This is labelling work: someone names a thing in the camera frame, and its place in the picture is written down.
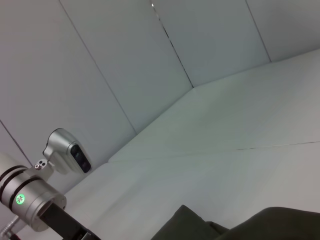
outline dark green cloth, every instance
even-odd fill
[[[320,214],[270,207],[228,230],[183,205],[152,240],[320,240]]]

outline camera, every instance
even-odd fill
[[[61,174],[69,169],[86,174],[91,170],[91,161],[79,141],[68,131],[58,128],[48,138],[43,156]]]

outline white floor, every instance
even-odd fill
[[[320,212],[319,90],[320,51],[197,87],[68,192],[66,211],[102,240],[150,240],[182,204],[227,228],[272,206]]]

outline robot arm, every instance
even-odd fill
[[[16,214],[0,237],[18,239],[12,228],[22,220],[36,232],[52,228],[64,240],[100,240],[64,211],[66,197],[46,182],[54,170],[61,174],[69,171],[86,174],[91,170],[81,144],[69,132],[58,128],[50,135],[43,155],[46,159],[28,169],[0,153],[0,202]]]

